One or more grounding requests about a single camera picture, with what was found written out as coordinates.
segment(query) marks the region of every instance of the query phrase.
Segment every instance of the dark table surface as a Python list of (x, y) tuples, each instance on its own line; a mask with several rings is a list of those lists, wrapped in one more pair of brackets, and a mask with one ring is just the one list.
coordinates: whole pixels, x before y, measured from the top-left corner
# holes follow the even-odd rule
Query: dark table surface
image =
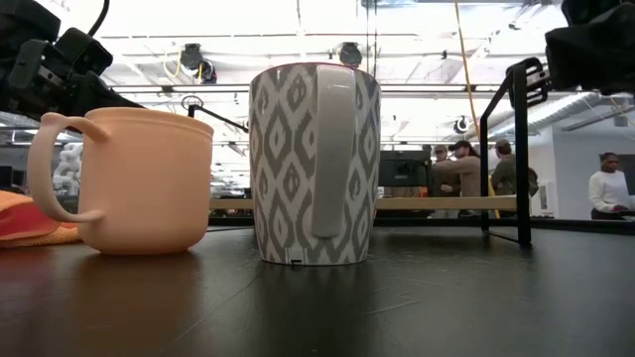
[(252, 230), (178, 256), (0, 252), (0, 356), (635, 356), (635, 237), (377, 228), (367, 262), (260, 261)]

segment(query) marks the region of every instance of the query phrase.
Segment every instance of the metal frame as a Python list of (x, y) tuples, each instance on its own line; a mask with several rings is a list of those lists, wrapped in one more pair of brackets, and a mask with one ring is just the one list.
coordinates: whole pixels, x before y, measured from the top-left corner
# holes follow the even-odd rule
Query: metal frame
[(507, 73), (494, 97), (487, 105), (480, 117), (480, 194), (489, 195), (489, 166), (487, 157), (487, 119), (505, 95), (507, 90), (514, 89), (515, 139), (516, 142), (516, 214), (518, 236), (512, 238), (489, 230), (489, 212), (481, 211), (480, 228), (484, 236), (496, 236), (521, 245), (531, 247), (532, 233), (529, 215), (529, 130), (527, 128), (527, 69), (522, 64), (516, 64)]

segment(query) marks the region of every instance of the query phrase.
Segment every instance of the white fabric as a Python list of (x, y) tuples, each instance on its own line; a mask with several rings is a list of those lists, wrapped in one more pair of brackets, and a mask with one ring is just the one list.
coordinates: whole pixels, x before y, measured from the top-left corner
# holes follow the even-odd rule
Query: white fabric
[(615, 173), (597, 172), (588, 181), (588, 198), (600, 212), (610, 212), (615, 205), (634, 209), (633, 198), (628, 195), (626, 177), (621, 171)]

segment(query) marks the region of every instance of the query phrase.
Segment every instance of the wooden shelf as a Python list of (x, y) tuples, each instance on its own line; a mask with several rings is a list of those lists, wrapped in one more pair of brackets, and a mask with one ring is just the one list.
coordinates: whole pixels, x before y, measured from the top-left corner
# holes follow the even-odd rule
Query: wooden shelf
[[(253, 209), (251, 199), (212, 199), (210, 209)], [(379, 198), (376, 209), (502, 209), (516, 210), (516, 196)]]

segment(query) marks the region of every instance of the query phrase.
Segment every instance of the cap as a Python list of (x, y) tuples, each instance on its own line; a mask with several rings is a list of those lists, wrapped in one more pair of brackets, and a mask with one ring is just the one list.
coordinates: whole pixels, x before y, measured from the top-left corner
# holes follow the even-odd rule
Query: cap
[(456, 142), (456, 144), (454, 145), (450, 145), (449, 146), (449, 150), (450, 151), (456, 151), (456, 149), (460, 149), (460, 148), (471, 148), (472, 144), (470, 142), (468, 142), (467, 140), (459, 140)]

